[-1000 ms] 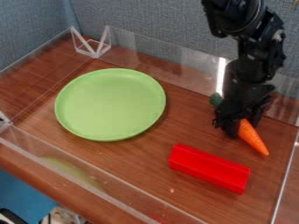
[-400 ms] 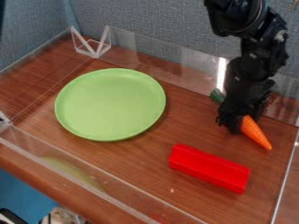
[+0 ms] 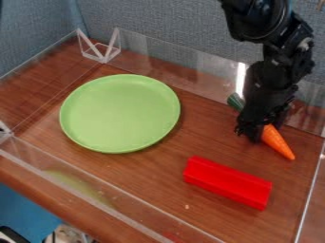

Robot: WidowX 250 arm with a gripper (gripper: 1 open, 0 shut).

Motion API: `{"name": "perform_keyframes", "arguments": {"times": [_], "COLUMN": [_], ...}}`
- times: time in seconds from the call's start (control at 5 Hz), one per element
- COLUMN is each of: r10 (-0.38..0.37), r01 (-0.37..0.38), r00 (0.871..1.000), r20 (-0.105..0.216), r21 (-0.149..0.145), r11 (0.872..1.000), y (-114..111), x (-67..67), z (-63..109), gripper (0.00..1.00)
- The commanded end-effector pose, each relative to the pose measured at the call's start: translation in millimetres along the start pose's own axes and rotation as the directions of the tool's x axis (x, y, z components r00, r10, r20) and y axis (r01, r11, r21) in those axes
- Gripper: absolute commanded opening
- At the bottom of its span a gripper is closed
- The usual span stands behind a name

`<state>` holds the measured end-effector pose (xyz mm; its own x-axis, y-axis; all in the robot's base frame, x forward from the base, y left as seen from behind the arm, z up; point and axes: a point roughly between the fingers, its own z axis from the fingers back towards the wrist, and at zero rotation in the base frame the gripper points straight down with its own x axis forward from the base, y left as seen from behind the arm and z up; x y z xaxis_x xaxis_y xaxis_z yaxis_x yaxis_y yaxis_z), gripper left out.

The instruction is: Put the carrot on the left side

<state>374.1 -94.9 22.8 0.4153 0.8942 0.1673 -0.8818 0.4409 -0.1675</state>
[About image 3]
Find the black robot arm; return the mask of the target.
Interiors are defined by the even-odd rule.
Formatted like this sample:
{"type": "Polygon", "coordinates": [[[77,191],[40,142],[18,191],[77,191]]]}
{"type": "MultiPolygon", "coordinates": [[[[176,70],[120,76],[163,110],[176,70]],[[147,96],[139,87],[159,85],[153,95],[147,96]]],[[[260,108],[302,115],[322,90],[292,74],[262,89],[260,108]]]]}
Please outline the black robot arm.
{"type": "Polygon", "coordinates": [[[262,45],[262,59],[246,70],[235,128],[258,142],[267,125],[283,124],[298,82],[312,72],[312,28],[291,10],[290,0],[217,1],[231,37],[262,45]]]}

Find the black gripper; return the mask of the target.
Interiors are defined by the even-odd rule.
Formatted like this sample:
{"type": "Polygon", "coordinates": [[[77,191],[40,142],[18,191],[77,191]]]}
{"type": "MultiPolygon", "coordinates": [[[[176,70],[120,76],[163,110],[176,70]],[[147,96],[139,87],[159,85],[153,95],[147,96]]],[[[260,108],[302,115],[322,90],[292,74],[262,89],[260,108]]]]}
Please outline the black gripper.
{"type": "Polygon", "coordinates": [[[250,141],[258,143],[267,124],[272,124],[279,130],[287,118],[288,103],[295,91],[295,81],[283,66],[266,61],[251,64],[244,77],[244,106],[238,115],[236,134],[243,134],[250,141]]]}

